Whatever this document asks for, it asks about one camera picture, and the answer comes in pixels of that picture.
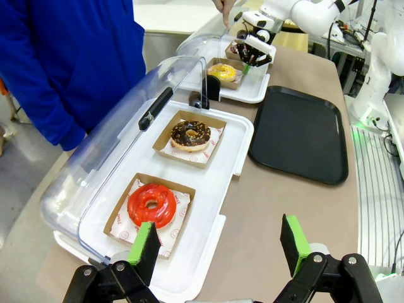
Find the donut box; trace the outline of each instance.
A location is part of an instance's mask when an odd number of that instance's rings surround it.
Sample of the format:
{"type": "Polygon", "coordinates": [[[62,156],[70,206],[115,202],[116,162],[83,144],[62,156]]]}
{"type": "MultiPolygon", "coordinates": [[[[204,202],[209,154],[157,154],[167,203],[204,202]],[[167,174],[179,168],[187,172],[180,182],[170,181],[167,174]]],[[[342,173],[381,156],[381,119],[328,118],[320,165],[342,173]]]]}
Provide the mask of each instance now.
{"type": "Polygon", "coordinates": [[[212,58],[211,61],[206,65],[206,70],[208,70],[212,65],[222,63],[222,64],[227,64],[232,67],[234,67],[237,70],[237,76],[236,80],[233,82],[227,82],[227,81],[222,81],[220,80],[220,86],[228,88],[230,90],[237,90],[241,82],[244,78],[244,75],[242,73],[242,70],[244,69],[245,64],[242,61],[237,61],[237,60],[231,60],[231,59],[224,59],[224,58],[212,58]]]}
{"type": "Polygon", "coordinates": [[[194,112],[178,111],[164,128],[161,135],[153,145],[153,149],[161,156],[174,159],[183,163],[204,169],[214,157],[215,151],[219,148],[226,122],[212,117],[195,114],[194,112]],[[171,146],[170,137],[172,128],[181,121],[200,121],[211,128],[211,140],[209,145],[201,151],[182,151],[171,146]]]}
{"type": "Polygon", "coordinates": [[[130,249],[139,227],[129,218],[127,211],[128,198],[141,184],[150,183],[164,185],[175,194],[177,209],[174,218],[166,226],[157,229],[157,235],[162,244],[158,256],[159,258],[168,259],[181,236],[181,230],[186,227],[188,213],[195,197],[195,189],[151,175],[137,173],[112,211],[105,224],[104,233],[128,246],[128,250],[130,249]]]}

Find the beige table surface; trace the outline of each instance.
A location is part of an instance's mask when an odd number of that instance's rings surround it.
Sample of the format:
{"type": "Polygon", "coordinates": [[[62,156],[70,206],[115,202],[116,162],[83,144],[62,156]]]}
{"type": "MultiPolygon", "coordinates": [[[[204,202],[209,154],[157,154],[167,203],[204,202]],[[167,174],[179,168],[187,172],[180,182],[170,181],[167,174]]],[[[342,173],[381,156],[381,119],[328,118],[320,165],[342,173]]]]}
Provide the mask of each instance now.
{"type": "MultiPolygon", "coordinates": [[[[321,242],[341,258],[357,251],[358,201],[355,157],[347,110],[335,65],[325,59],[278,47],[270,85],[282,85],[333,102],[341,111],[347,140],[349,176],[325,186],[255,165],[249,157],[234,177],[223,203],[222,236],[199,300],[252,297],[273,302],[290,280],[279,241],[284,213],[297,215],[309,242],[321,242]]],[[[254,120],[258,105],[212,102],[254,120]]],[[[39,215],[39,198],[61,168],[61,157],[38,189],[0,250],[0,302],[61,302],[81,261],[54,242],[39,215]]],[[[319,296],[315,302],[330,302],[319,296]]]]}

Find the chocolate donut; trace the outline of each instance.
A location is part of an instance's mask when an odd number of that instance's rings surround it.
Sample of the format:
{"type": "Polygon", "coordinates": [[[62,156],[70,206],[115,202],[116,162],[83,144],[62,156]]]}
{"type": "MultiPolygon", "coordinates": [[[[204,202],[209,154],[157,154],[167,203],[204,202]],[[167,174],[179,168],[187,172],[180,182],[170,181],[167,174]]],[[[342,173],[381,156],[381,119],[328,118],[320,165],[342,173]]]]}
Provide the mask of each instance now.
{"type": "Polygon", "coordinates": [[[210,128],[203,122],[182,121],[173,127],[171,140],[181,150],[196,152],[209,145],[210,128]]]}

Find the plastic lid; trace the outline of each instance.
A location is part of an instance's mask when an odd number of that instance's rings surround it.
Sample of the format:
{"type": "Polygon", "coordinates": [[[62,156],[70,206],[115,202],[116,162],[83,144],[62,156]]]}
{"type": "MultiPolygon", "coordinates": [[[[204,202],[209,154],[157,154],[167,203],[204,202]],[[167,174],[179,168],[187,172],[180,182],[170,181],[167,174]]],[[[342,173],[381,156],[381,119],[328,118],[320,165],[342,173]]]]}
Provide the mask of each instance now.
{"type": "Polygon", "coordinates": [[[223,24],[222,15],[214,17],[209,23],[200,28],[189,36],[183,43],[177,48],[178,56],[203,56],[206,57],[209,54],[213,54],[220,57],[220,42],[223,36],[231,35],[237,36],[239,30],[244,29],[244,25],[241,20],[234,21],[234,18],[241,12],[247,11],[247,8],[234,7],[229,14],[229,25],[227,28],[223,24]]]}
{"type": "MultiPolygon", "coordinates": [[[[176,91],[196,66],[206,75],[206,65],[199,57],[179,56],[163,61],[85,138],[41,198],[42,216],[52,228],[80,241],[81,219],[128,150],[144,133],[139,128],[140,120],[162,93],[168,88],[176,91]]],[[[90,247],[81,245],[94,253],[90,247]]]]}

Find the white plastic tray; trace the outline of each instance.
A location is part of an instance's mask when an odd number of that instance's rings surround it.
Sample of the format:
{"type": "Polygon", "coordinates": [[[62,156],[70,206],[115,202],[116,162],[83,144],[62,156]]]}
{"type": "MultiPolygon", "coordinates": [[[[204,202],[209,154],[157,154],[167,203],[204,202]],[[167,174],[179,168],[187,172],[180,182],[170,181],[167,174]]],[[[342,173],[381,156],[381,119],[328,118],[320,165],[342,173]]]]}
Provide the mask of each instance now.
{"type": "MultiPolygon", "coordinates": [[[[118,199],[137,172],[194,188],[194,201],[176,247],[168,260],[158,259],[151,281],[154,294],[164,302],[193,299],[205,280],[224,224],[224,218],[218,217],[220,208],[232,176],[241,174],[253,131],[254,126],[244,117],[218,110],[195,109],[188,104],[170,101],[149,130],[129,149],[87,209],[79,226],[80,244],[110,258],[128,250],[127,246],[105,235],[103,230],[118,199]],[[227,123],[215,155],[205,169],[161,157],[152,149],[155,140],[178,110],[196,112],[227,123]]],[[[131,132],[123,134],[122,145],[128,146],[128,140],[133,140],[131,132]]],[[[102,169],[111,169],[108,160],[102,169]]]]}
{"type": "MultiPolygon", "coordinates": [[[[192,55],[200,55],[206,59],[206,63],[209,63],[214,57],[226,58],[225,50],[227,46],[233,41],[234,37],[223,36],[218,45],[218,39],[210,39],[206,41],[206,45],[199,51],[196,51],[192,55]]],[[[267,74],[268,65],[265,64],[258,68],[250,68],[248,74],[244,77],[240,87],[237,90],[231,90],[229,88],[220,89],[220,97],[229,98],[236,101],[245,103],[260,103],[264,100],[270,75],[267,74]]],[[[200,67],[194,68],[190,74],[180,84],[180,87],[185,90],[200,90],[199,84],[201,78],[200,67]]]]}

